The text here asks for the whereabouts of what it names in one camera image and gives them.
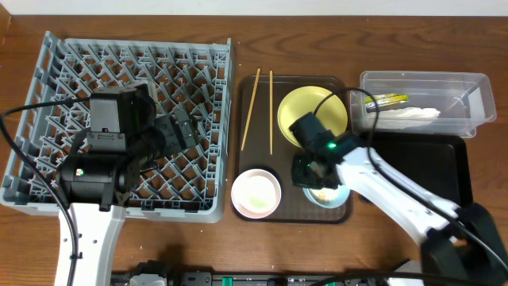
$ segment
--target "plastic box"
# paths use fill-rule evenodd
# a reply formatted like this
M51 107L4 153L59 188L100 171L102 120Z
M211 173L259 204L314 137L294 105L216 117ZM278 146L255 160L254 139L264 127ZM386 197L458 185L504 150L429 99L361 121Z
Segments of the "plastic box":
M360 87L373 95L403 94L409 101L384 106L384 110L406 107L435 108L438 118L380 118L379 130L404 133L445 133L474 137L476 127L496 119L494 97L488 77L478 73L434 71L365 71ZM352 131L371 128L375 113L365 109L360 92L350 94Z
M228 44L66 39L46 32L25 104L89 96L96 87L147 79L157 86L157 113L176 106L198 119L200 145L157 160L140 176L129 218L217 222L224 213L228 132L234 88ZM55 182L77 131L90 125L87 103L26 110L15 141ZM87 143L81 147L86 151ZM31 215L58 215L51 195L11 152L0 203Z

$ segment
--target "clear plastic container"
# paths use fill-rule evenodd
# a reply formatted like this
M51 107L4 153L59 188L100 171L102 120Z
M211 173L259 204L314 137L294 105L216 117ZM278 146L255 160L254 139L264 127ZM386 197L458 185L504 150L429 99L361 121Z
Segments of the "clear plastic container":
M407 107L435 108L437 118L385 117L377 129L404 133L446 133L474 137L476 127L496 119L491 82L484 74L435 71L365 71L360 87L373 95L408 95L409 101L381 107L381 111ZM350 94L352 131L361 133L374 123L365 95Z

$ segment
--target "dark brown tray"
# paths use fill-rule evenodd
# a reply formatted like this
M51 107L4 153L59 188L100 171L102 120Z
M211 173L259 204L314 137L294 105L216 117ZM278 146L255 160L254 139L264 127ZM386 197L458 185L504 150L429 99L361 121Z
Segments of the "dark brown tray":
M240 108L241 113L241 124L237 130L237 142L239 144L236 150L235 178L251 168L262 168L271 172L279 179L283 193L277 210L266 218L246 218L233 207L236 214L244 220L257 222L333 224L345 222L352 213L351 195L343 206L336 209L325 209L311 203L305 197L300 187L293 186L291 181L291 164L293 156L298 152L298 147L286 140L277 124L279 104L294 89L305 86L317 86L333 91L344 87L344 84L333 77L274 76L273 155L270 156L270 78L267 75L260 76L245 147L243 151L240 151L255 80L255 76L249 76L241 81L238 90L238 101L235 104L236 108ZM348 99L345 97L341 99L344 105L348 106Z

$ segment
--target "black tray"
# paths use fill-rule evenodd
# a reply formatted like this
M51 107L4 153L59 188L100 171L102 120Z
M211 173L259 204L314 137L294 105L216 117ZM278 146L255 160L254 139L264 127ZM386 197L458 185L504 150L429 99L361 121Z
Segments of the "black tray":
M250 219L235 213L244 220L256 222L299 222L299 223L342 223L352 213L352 197L336 209L325 209L311 203L303 194L300 187L295 187L291 181L291 164L298 147L292 145L280 132L277 124L277 110L283 98L291 91L299 87L318 86L328 90L342 88L343 83L333 77L310 77L310 76L274 76L273 86L273 155L270 156L270 78L260 77L256 100L252 108L250 126L244 151L240 151L241 140L244 136L245 123L247 121L248 108L251 102L252 89L256 77L249 76L243 79L238 90L238 102L235 107L240 108L241 124L237 130L237 163L235 178L242 172L251 168L263 168L272 172L282 187L282 199L279 207L273 214L262 219ZM348 100L341 98L344 105L348 106Z
M462 138L379 132L372 147L388 164L432 193L462 207L473 202L468 152Z

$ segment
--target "wood grain surface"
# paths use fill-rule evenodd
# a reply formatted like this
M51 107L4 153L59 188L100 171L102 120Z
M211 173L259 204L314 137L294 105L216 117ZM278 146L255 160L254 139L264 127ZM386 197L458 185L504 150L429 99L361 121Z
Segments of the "wood grain surface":
M367 70L482 72L491 79L496 122L467 139L476 202L494 216L508 242L508 20L488 17L28 17L12 18L0 54L0 111L25 101L46 30L59 38L225 43L237 55L236 83L261 68L267 75L332 75L346 86ZM232 109L231 130L238 110ZM11 133L19 115L9 119ZM237 136L229 147L238 148ZM0 141L0 173L9 156ZM127 219L114 269L148 259L218 271L342 272L390 269L418 247L376 207L355 198L342 226L244 222L229 204L234 152L229 152L224 218L215 224ZM52 285L58 219L0 207L1 284Z

